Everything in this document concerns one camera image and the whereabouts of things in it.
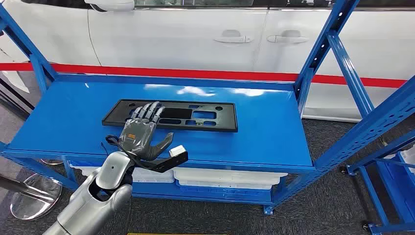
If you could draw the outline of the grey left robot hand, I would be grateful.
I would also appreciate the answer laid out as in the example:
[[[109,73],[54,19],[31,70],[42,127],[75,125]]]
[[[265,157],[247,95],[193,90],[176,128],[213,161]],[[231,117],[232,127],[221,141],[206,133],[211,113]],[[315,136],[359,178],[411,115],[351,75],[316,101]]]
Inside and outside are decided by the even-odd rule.
[[[131,118],[125,122],[119,136],[119,148],[131,153],[134,158],[145,161],[155,160],[173,141],[173,133],[167,133],[164,140],[151,145],[158,120],[165,107],[158,101],[137,107]]]

